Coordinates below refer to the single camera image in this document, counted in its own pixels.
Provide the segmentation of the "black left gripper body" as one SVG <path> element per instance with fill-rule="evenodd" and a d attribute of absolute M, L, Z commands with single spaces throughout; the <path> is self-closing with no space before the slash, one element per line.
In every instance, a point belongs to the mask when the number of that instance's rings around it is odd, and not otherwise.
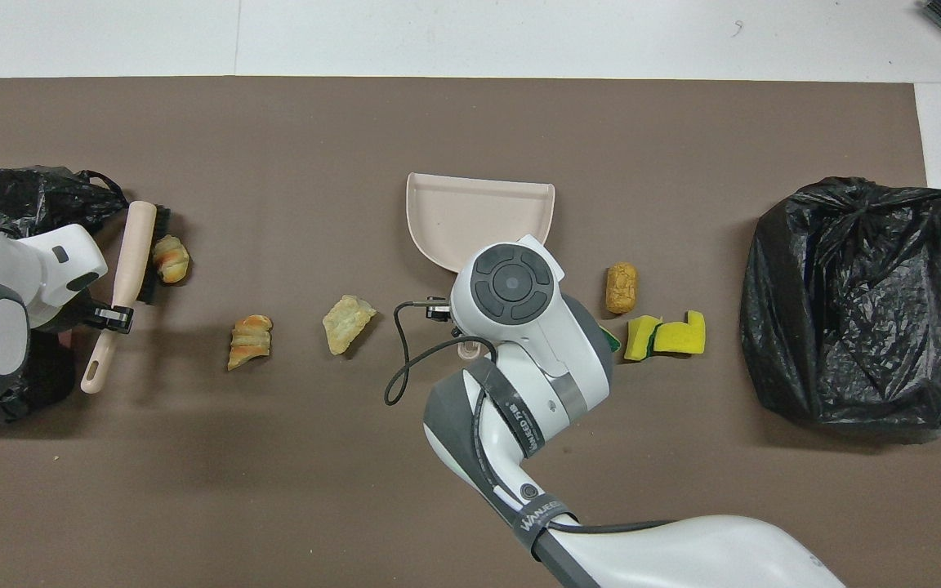
<path fill-rule="evenodd" d="M 98 311 L 105 309 L 105 303 L 98 301 L 90 292 L 89 287 L 76 293 L 71 301 L 60 309 L 55 316 L 55 332 L 67 332 L 76 327 L 90 327 L 95 330 L 104 330 L 105 317 L 98 315 Z"/>

